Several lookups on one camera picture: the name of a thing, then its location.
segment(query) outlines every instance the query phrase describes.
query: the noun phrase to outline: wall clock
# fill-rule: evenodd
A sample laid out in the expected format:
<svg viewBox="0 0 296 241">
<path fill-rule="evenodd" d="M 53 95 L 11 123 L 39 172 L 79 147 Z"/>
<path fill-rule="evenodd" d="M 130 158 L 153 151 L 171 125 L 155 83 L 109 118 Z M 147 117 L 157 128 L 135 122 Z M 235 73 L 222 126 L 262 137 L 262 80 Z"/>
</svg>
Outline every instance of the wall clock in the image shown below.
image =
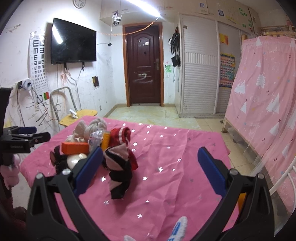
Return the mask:
<svg viewBox="0 0 296 241">
<path fill-rule="evenodd" d="M 86 0 L 73 0 L 73 4 L 76 8 L 83 8 L 85 6 Z"/>
</svg>

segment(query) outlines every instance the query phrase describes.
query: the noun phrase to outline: wooden door frame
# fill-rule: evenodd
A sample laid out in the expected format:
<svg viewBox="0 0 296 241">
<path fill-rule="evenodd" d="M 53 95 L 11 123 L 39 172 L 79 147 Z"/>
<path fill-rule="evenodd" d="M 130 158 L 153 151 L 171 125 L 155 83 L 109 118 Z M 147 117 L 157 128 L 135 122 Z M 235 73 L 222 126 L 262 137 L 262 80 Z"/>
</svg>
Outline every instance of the wooden door frame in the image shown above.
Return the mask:
<svg viewBox="0 0 296 241">
<path fill-rule="evenodd" d="M 135 26 L 147 26 L 151 23 L 132 23 L 126 24 L 122 27 L 122 33 L 126 33 L 127 27 L 135 27 Z M 160 106 L 164 107 L 164 67 L 163 67 L 163 23 L 162 22 L 155 22 L 153 25 L 158 25 L 159 29 L 159 50 L 160 50 Z M 124 78 L 126 82 L 126 103 L 127 106 L 131 106 L 131 98 L 130 98 L 130 88 L 128 83 L 128 60 L 127 60 L 127 42 L 126 42 L 126 35 L 123 35 L 123 65 L 124 65 Z"/>
</svg>

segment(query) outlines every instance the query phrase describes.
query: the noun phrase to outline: brown door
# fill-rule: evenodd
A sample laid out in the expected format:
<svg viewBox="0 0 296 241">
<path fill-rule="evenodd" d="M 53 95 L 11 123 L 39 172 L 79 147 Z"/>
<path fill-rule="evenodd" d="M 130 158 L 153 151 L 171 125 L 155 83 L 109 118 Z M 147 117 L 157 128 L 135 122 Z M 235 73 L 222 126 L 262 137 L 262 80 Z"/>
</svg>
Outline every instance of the brown door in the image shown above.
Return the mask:
<svg viewBox="0 0 296 241">
<path fill-rule="evenodd" d="M 126 33 L 145 26 L 127 27 Z M 126 36 L 131 104 L 160 103 L 159 26 Z"/>
</svg>

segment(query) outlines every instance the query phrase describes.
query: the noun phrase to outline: blue gripper pad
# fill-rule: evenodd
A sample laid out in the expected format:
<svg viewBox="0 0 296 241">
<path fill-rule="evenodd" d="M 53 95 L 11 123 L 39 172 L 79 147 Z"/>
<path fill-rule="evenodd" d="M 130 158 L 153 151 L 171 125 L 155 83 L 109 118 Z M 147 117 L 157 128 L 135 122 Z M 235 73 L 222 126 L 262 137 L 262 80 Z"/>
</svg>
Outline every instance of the blue gripper pad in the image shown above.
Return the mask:
<svg viewBox="0 0 296 241">
<path fill-rule="evenodd" d="M 91 180 L 97 172 L 99 166 L 103 161 L 103 151 L 101 148 L 96 148 L 87 157 L 87 162 L 82 167 L 77 177 L 74 180 L 73 190 L 76 197 L 86 192 Z"/>
<path fill-rule="evenodd" d="M 213 162 L 214 158 L 205 148 L 200 148 L 197 153 L 197 159 L 215 193 L 224 197 L 227 193 L 226 180 Z"/>
<path fill-rule="evenodd" d="M 29 135 L 29 134 L 35 134 L 37 132 L 37 128 L 32 126 L 32 127 L 21 127 L 18 130 L 19 134 L 25 134 L 25 135 Z"/>
</svg>

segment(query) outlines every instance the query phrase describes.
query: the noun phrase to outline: flat screen tv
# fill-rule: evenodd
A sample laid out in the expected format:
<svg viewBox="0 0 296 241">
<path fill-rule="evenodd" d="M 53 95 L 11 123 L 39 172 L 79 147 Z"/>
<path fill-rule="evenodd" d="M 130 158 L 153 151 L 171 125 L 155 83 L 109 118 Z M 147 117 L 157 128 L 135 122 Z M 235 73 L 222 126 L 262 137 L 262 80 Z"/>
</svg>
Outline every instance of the flat screen tv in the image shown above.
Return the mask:
<svg viewBox="0 0 296 241">
<path fill-rule="evenodd" d="M 52 64 L 96 61 L 96 31 L 54 18 Z"/>
</svg>

